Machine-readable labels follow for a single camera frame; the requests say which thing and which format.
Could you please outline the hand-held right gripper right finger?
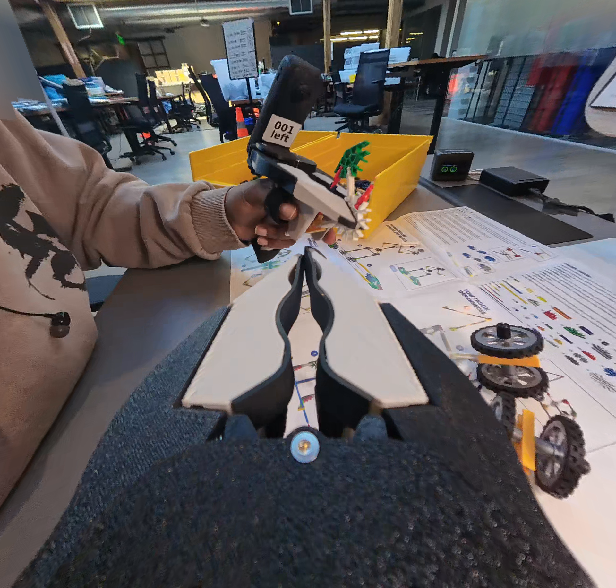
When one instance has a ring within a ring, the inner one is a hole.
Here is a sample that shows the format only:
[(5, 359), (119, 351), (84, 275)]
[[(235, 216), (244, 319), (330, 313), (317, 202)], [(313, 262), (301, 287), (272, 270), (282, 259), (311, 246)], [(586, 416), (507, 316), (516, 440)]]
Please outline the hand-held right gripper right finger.
[(316, 249), (305, 248), (305, 281), (321, 330), (319, 407), (411, 407), (427, 393), (381, 305)]

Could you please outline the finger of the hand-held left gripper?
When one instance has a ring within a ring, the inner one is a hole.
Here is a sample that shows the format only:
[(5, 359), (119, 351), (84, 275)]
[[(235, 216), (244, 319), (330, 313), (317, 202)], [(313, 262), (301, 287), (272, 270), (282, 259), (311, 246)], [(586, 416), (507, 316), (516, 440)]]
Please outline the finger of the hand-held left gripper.
[(358, 228), (357, 214), (352, 210), (347, 195), (334, 184), (327, 173), (298, 173), (295, 177), (294, 199), (299, 207), (297, 228), (307, 229), (318, 214), (335, 225), (348, 229)]
[(346, 190), (334, 184), (334, 177), (306, 158), (288, 160), (288, 193), (297, 200), (344, 200)]

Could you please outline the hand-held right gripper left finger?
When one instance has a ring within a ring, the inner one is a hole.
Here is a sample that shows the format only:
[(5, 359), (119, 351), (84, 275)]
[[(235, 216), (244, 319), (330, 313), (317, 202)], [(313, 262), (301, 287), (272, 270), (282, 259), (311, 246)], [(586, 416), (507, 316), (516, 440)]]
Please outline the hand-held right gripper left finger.
[(233, 301), (182, 398), (219, 412), (286, 412), (295, 389), (289, 331), (301, 306), (294, 256)]

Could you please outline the green connector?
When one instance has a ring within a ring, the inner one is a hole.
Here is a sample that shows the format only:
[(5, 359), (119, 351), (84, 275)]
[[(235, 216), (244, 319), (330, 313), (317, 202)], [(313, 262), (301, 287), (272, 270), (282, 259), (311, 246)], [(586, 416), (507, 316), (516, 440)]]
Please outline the green connector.
[(346, 149), (336, 165), (335, 176), (346, 177), (350, 171), (353, 177), (357, 177), (358, 173), (363, 171), (362, 163), (366, 163), (370, 155), (369, 146), (370, 142), (364, 140)]

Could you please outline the white snowflake connector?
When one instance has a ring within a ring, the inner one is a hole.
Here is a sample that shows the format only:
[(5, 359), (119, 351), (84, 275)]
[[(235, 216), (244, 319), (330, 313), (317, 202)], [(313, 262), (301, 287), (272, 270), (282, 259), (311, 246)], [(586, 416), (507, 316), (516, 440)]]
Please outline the white snowflake connector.
[(364, 238), (364, 234), (372, 222), (368, 217), (371, 212), (369, 200), (364, 195), (361, 197), (352, 195), (348, 202), (351, 203), (351, 211), (355, 219), (354, 227), (348, 228), (338, 224), (336, 226), (336, 237), (346, 241), (358, 242)]

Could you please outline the person's left hand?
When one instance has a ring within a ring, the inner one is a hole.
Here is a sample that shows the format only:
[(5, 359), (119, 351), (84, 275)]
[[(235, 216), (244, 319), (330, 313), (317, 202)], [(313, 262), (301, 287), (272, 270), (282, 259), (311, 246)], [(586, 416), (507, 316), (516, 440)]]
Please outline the person's left hand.
[(274, 187), (271, 180), (260, 178), (228, 190), (224, 204), (227, 221), (241, 241), (256, 240), (259, 246), (274, 250), (290, 248), (296, 243), (287, 234), (288, 223), (298, 214), (294, 201), (281, 202), (280, 222), (275, 222), (266, 209), (266, 198)]

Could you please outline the small whiteboard sign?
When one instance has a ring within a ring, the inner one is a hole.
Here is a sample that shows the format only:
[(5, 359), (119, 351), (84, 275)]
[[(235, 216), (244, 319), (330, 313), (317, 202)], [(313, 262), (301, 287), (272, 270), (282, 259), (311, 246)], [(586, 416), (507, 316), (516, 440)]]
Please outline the small whiteboard sign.
[(222, 24), (228, 75), (231, 80), (257, 78), (254, 20), (250, 17), (225, 21)]

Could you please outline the black office chair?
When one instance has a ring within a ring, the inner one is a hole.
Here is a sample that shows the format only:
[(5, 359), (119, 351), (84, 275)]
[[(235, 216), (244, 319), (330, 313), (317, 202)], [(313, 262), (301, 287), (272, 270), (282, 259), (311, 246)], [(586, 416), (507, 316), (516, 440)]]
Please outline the black office chair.
[(145, 156), (160, 155), (164, 161), (167, 155), (174, 156), (172, 148), (160, 145), (170, 143), (173, 147), (177, 144), (170, 137), (161, 136), (155, 129), (162, 124), (159, 111), (150, 98), (149, 81), (143, 73), (135, 73), (137, 86), (137, 100), (126, 105), (123, 109), (123, 117), (119, 127), (126, 138), (129, 150), (120, 154), (120, 159), (129, 159), (140, 165)]
[(113, 165), (109, 159), (108, 153), (112, 151), (112, 145), (99, 127), (97, 115), (84, 82), (78, 79), (67, 79), (63, 83), (63, 92), (72, 116), (76, 138), (100, 153), (108, 168), (122, 173), (129, 172), (132, 167), (130, 161), (120, 161)]
[(384, 84), (388, 70), (390, 49), (365, 51), (360, 54), (352, 91), (343, 92), (342, 101), (333, 107), (336, 132), (381, 133), (380, 127), (370, 126), (370, 119), (382, 113)]

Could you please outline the yellow plastic parts bin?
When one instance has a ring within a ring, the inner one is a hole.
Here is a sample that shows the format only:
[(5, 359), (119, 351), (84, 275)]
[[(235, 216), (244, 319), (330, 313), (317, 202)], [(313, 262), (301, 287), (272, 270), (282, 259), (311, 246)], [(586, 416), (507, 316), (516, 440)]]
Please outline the yellow plastic parts bin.
[(250, 181), (254, 175), (248, 166), (249, 139), (243, 137), (189, 153), (192, 180), (205, 181), (216, 188)]
[(374, 183), (369, 201), (369, 230), (365, 238), (414, 191), (432, 143), (431, 136), (373, 133), (335, 133), (308, 131), (299, 133), (299, 142), (291, 150), (316, 162), (329, 175), (335, 172), (343, 152), (368, 141), (369, 155), (361, 163), (359, 179)]

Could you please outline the black device with green lights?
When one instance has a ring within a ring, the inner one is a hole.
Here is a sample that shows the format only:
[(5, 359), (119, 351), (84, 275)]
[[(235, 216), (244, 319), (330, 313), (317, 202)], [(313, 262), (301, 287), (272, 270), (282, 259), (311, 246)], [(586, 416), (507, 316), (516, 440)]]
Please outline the black device with green lights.
[(474, 152), (469, 150), (437, 150), (434, 153), (429, 177), (435, 182), (465, 181), (473, 159)]

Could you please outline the black power adapter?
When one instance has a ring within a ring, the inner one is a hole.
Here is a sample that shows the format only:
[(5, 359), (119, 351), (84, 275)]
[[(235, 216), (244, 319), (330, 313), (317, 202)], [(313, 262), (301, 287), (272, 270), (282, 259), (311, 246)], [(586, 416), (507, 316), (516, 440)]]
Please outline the black power adapter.
[(550, 180), (535, 173), (516, 167), (484, 168), (479, 184), (508, 197), (519, 197), (531, 190), (543, 193)]

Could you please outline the black flat panel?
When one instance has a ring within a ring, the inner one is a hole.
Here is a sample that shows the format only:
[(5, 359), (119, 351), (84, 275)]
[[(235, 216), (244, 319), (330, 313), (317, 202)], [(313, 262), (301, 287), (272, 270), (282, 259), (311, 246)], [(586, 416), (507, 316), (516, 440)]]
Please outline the black flat panel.
[(481, 184), (441, 187), (424, 178), (420, 184), (455, 207), (468, 207), (543, 245), (558, 246), (593, 238), (578, 227)]

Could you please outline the shelf of coloured storage bins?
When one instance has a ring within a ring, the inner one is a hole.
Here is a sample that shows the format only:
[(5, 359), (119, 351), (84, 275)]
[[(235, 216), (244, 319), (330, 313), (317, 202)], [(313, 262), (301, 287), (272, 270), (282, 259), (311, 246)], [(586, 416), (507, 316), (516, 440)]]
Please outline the shelf of coloured storage bins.
[(502, 59), (491, 126), (564, 139), (589, 140), (589, 93), (615, 58), (615, 46)]

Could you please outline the white printed instruction sheet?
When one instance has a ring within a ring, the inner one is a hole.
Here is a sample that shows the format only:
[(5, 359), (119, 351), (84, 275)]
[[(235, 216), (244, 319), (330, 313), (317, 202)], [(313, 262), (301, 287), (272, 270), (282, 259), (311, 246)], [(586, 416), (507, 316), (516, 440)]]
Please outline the white printed instruction sheet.
[(391, 302), (479, 385), (471, 335), (498, 322), (535, 329), (548, 381), (517, 399), (535, 435), (552, 418), (582, 430), (590, 472), (565, 499), (536, 489), (543, 510), (599, 587), (615, 587), (615, 240), (557, 248), (468, 207), (406, 214), (327, 257), (374, 299)]

